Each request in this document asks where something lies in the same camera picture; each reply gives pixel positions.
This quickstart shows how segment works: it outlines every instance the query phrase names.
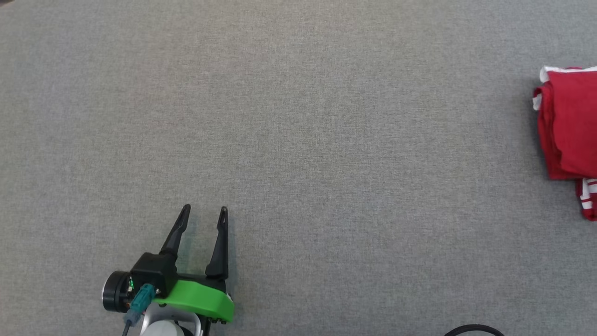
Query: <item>black cable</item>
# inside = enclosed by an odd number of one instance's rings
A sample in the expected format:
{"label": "black cable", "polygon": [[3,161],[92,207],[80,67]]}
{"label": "black cable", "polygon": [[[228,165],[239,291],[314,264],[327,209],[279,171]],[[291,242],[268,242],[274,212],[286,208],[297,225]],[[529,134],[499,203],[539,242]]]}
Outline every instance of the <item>black cable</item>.
{"label": "black cable", "polygon": [[504,336],[504,334],[502,334],[500,331],[496,330],[495,328],[492,328],[492,327],[486,326],[486,325],[480,325],[480,324],[469,324],[469,325],[459,326],[458,328],[445,334],[445,336],[456,336],[456,335],[460,335],[460,334],[463,334],[463,333],[469,332],[469,331],[485,331],[485,332],[495,335],[495,336]]}
{"label": "black cable", "polygon": [[131,321],[127,321],[124,325],[124,330],[122,331],[122,336],[127,336],[128,328],[131,327]]}

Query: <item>green plastic part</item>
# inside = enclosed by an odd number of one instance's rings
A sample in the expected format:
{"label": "green plastic part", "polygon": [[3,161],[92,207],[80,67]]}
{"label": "green plastic part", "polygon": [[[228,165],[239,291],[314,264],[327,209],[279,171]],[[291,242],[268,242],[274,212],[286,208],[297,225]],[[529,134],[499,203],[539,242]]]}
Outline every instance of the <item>green plastic part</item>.
{"label": "green plastic part", "polygon": [[167,298],[155,298],[153,302],[225,322],[232,322],[234,315],[234,302],[228,295],[189,280],[178,280]]}

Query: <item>carpet floor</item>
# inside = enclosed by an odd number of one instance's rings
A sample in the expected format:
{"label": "carpet floor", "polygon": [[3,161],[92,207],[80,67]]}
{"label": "carpet floor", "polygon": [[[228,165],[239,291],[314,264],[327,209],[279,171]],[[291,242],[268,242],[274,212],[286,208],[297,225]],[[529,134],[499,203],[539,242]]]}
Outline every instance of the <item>carpet floor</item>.
{"label": "carpet floor", "polygon": [[[593,335],[597,227],[549,181],[543,65],[597,2],[15,0],[0,7],[1,335],[119,335],[113,270],[230,210],[213,335]],[[132,329],[130,335],[138,335]]]}

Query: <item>teal cable connector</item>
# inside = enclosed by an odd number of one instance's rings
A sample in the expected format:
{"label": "teal cable connector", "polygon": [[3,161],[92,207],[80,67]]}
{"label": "teal cable connector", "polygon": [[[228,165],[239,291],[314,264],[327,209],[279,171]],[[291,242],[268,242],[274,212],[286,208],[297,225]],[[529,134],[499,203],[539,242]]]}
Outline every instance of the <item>teal cable connector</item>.
{"label": "teal cable connector", "polygon": [[128,309],[127,313],[124,315],[124,323],[129,324],[131,326],[135,326],[139,319],[141,319],[141,314],[149,307],[149,304],[155,298],[155,287],[146,283],[139,289],[137,295],[131,302],[131,307]]}

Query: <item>red and white fabric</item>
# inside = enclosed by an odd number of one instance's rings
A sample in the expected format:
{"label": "red and white fabric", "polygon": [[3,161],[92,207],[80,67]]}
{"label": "red and white fabric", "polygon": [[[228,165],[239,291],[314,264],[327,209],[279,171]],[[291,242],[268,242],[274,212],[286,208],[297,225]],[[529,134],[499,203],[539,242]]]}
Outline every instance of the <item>red and white fabric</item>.
{"label": "red and white fabric", "polygon": [[544,67],[539,77],[533,108],[549,177],[577,180],[583,215],[597,221],[597,67]]}

